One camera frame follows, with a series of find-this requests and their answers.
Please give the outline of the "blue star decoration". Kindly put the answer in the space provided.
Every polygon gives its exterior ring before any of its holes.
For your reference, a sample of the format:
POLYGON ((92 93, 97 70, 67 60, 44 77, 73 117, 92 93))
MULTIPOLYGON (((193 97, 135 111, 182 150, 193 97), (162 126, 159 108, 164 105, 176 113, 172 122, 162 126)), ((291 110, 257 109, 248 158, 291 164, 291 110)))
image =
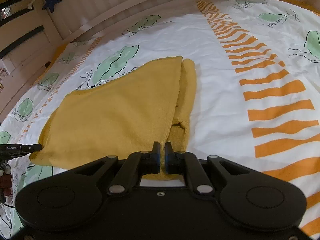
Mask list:
POLYGON ((42 10, 48 9, 49 12, 53 13, 55 6, 61 2, 62 0, 45 0, 45 4, 43 5, 42 10))

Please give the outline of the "beige wooden bed frame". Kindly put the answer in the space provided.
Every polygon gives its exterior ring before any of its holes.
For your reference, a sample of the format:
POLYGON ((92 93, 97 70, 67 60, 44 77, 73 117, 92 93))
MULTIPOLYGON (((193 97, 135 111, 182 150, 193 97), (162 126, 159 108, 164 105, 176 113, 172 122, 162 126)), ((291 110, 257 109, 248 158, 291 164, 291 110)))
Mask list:
POLYGON ((1 130, 37 135, 65 96, 140 66, 195 64, 191 122, 248 124, 253 109, 310 101, 282 117, 319 119, 319 16, 278 0, 62 0, 54 31, 30 38, 1 81, 1 130))

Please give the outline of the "yellow knit sweater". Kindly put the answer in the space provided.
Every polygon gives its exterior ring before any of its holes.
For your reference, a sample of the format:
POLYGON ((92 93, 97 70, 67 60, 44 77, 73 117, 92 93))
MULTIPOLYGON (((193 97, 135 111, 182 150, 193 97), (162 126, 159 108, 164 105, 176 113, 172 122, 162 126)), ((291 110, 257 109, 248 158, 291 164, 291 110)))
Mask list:
POLYGON ((171 142, 185 151, 197 87, 195 64, 181 56, 150 61, 104 85, 65 96, 39 137, 36 165, 70 170, 107 155, 126 159, 171 142))

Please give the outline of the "white leaf print bedsheet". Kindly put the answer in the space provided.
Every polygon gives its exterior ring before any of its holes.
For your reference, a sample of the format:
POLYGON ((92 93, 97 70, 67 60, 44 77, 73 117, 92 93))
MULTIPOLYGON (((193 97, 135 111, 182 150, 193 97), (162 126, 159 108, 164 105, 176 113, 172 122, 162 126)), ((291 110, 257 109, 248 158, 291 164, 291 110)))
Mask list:
POLYGON ((154 141, 291 182, 319 236, 319 16, 277 0, 199 1, 70 44, 1 125, 1 143, 57 145, 11 162, 13 191, 154 141))

